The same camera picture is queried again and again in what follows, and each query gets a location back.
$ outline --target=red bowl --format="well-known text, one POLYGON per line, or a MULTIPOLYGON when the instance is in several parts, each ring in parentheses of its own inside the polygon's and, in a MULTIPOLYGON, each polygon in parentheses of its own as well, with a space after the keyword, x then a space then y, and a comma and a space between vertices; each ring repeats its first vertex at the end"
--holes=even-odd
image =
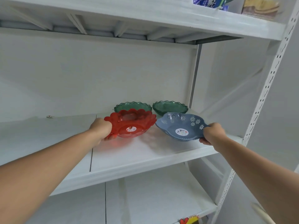
POLYGON ((113 112, 104 120, 112 123, 111 133, 107 136, 117 135, 122 138, 134 138, 144 134, 157 121, 156 115, 144 109, 130 109, 113 112))

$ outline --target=label on red bowl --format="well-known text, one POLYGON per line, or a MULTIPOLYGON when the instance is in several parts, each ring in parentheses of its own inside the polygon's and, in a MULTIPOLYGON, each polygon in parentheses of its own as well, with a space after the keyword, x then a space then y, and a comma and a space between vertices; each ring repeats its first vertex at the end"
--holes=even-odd
POLYGON ((136 127, 128 127, 128 128, 126 129, 126 131, 128 131, 128 132, 133 132, 133 131, 136 131, 136 130, 137 130, 136 127))
POLYGON ((182 128, 176 129, 176 133, 180 136, 187 136, 189 134, 189 132, 187 130, 182 129, 182 128))

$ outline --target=green wavy rim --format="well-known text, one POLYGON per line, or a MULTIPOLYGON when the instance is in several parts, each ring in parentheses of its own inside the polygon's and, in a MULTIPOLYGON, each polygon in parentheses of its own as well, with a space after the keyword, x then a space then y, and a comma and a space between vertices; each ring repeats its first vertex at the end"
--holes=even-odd
POLYGON ((175 101, 156 101, 153 105, 152 105, 152 108, 155 110, 156 113, 158 113, 160 116, 163 116, 162 111, 158 110, 155 108, 155 105, 158 104, 158 103, 161 103, 161 102, 169 102, 169 103, 175 103, 175 104, 179 104, 179 105, 182 105, 184 108, 186 108, 186 110, 184 112, 181 112, 182 114, 185 114, 189 108, 185 105, 185 104, 181 104, 180 102, 175 102, 175 101))
POLYGON ((150 108, 150 111, 152 110, 152 107, 150 105, 148 105, 147 103, 133 101, 133 102, 120 103, 119 105, 116 105, 114 107, 114 112, 117 112, 116 109, 117 109, 118 106, 125 105, 125 104, 138 104, 138 105, 141 104, 141 105, 146 105, 146 106, 148 106, 150 108))

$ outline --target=shelf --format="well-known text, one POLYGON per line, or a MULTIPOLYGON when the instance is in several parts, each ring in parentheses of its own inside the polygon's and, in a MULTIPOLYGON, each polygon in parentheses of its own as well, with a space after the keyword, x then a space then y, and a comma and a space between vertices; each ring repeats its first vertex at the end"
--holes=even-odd
POLYGON ((177 223, 217 208, 184 164, 106 182, 107 223, 177 223))
POLYGON ((177 0, 0 0, 2 27, 200 44, 282 40, 285 25, 177 0))
MULTIPOLYGON (((96 115, 55 118, 33 117, 24 121, 0 123, 0 165, 37 152, 72 135, 87 130, 96 115)), ((66 177, 88 173, 92 153, 89 152, 66 177)))
MULTIPOLYGON (((109 116, 98 114, 97 117, 109 116)), ((229 135, 242 143, 242 138, 229 135)), ((91 172, 68 178, 52 195, 86 186, 127 177, 133 174, 166 167, 217 153, 212 146, 198 140, 179 142, 152 126, 145 134, 133 138, 116 138, 101 142, 93 149, 91 172)))
POLYGON ((105 184, 51 196, 26 224, 106 224, 105 184))

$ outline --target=blue bowl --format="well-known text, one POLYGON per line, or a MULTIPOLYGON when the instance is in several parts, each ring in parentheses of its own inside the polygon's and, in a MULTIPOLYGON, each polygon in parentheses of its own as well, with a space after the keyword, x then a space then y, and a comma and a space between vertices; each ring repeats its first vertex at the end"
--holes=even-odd
POLYGON ((203 129, 208 125, 196 115, 168 112, 156 121, 165 134, 181 142, 204 138, 203 129))

